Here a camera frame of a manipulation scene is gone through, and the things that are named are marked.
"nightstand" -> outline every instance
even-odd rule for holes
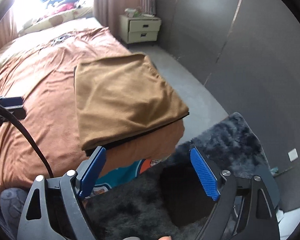
[[[120,15],[120,37],[126,44],[156,41],[161,26],[158,17],[133,17]]]

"rug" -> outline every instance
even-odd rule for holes
[[[198,186],[199,180],[193,176],[189,154],[193,147],[206,154],[220,169],[230,170],[238,177],[251,178],[259,165],[269,167],[258,138],[243,117],[234,113],[178,146],[167,160],[131,182],[89,199],[86,212],[97,239],[113,240],[130,236],[142,240],[158,240],[162,236],[172,236],[173,240],[196,239],[212,208],[211,200],[204,197],[204,190]],[[170,170],[171,174],[174,172],[171,181],[179,178],[179,186],[171,186],[174,182],[169,184],[169,178],[164,174],[169,174]],[[169,192],[175,194],[174,191],[178,192],[177,198],[167,196]],[[190,223],[183,225],[184,219],[180,220],[182,212],[187,213],[186,221]],[[234,224],[234,218],[230,217],[224,239],[231,235]]]

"white switch plate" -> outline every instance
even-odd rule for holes
[[[298,158],[298,154],[297,154],[297,150],[293,149],[292,151],[288,152],[290,161],[293,162],[294,160],[296,160]]]

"metal screw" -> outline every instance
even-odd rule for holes
[[[44,179],[44,176],[43,176],[43,175],[38,175],[38,176],[35,178],[35,180],[38,181],[38,182],[42,181],[43,179]]]
[[[74,174],[75,174],[75,171],[74,171],[74,170],[69,170],[69,171],[67,171],[67,175],[68,175],[69,177],[73,176]]]
[[[253,178],[254,178],[255,181],[261,181],[261,178],[258,175],[255,175]]]
[[[224,170],[224,171],[222,171],[222,175],[226,176],[226,177],[229,177],[231,175],[231,172],[228,171],[228,170]]]

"floor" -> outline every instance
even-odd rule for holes
[[[196,137],[228,116],[210,92],[163,49],[148,44],[134,44],[129,50],[148,54],[160,74],[188,105],[190,115],[184,119],[185,133],[179,144]]]

